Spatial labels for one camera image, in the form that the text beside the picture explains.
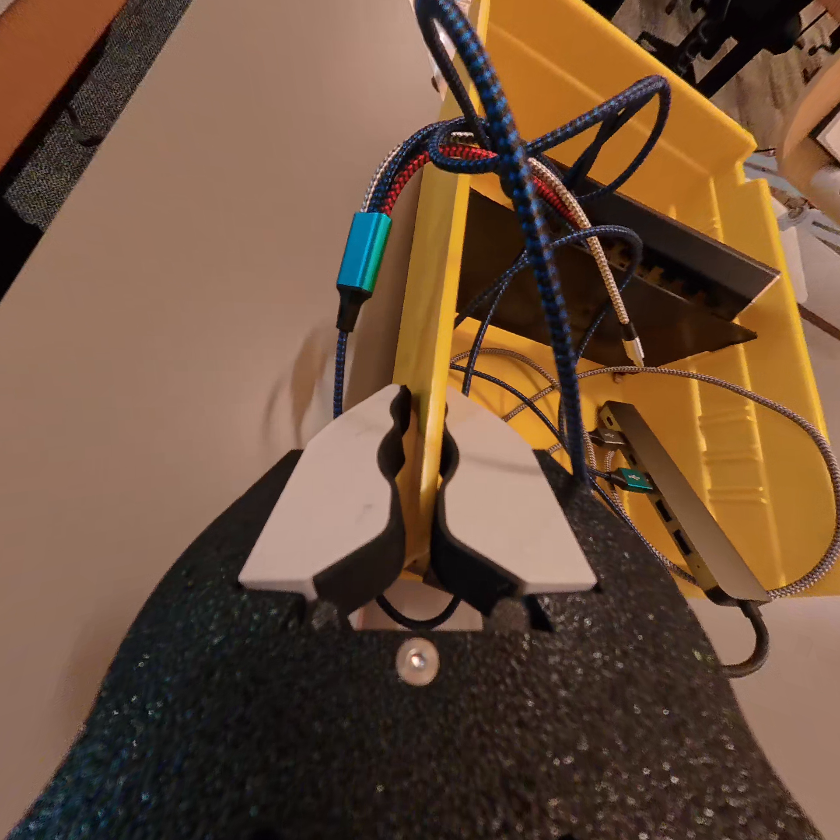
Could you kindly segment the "yellow plastic bin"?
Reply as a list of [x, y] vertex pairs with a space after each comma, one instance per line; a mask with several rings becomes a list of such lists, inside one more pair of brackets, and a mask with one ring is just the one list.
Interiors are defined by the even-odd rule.
[[[743, 386], [825, 432], [800, 314], [766, 182], [747, 181], [752, 135], [584, 2], [474, 2], [469, 20], [486, 43], [520, 132], [540, 136], [636, 80], [661, 73], [672, 90], [662, 138], [622, 192], [782, 272], [741, 316], [757, 339], [680, 362]], [[454, 332], [469, 190], [510, 203], [492, 175], [426, 169], [407, 274], [393, 379], [418, 403], [408, 558], [428, 561], [445, 421], [448, 361], [474, 331]], [[710, 385], [662, 375], [582, 382], [587, 423], [604, 400], [635, 403], [684, 469], [763, 585], [787, 585], [820, 559], [833, 534], [830, 479], [813, 442], [771, 411]]]

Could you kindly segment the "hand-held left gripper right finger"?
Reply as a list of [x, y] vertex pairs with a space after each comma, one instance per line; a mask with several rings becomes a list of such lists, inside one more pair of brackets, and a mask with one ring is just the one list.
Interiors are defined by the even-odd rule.
[[533, 449], [454, 387], [446, 394], [430, 568], [489, 615], [507, 599], [588, 592], [597, 580]]

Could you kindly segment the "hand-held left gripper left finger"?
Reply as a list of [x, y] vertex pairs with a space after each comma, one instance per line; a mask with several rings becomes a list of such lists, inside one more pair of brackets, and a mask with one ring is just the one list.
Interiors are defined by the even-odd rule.
[[406, 552], [396, 478], [411, 415], [409, 389], [391, 384], [311, 439], [239, 573], [244, 588], [349, 615], [396, 581]]

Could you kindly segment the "grey slim usb hub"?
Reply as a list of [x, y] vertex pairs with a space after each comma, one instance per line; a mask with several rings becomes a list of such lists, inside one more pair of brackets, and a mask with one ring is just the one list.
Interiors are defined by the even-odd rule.
[[720, 606], [770, 602], [736, 550], [635, 406], [606, 402], [600, 418], [622, 439], [630, 469], [650, 485], [651, 503], [696, 585]]

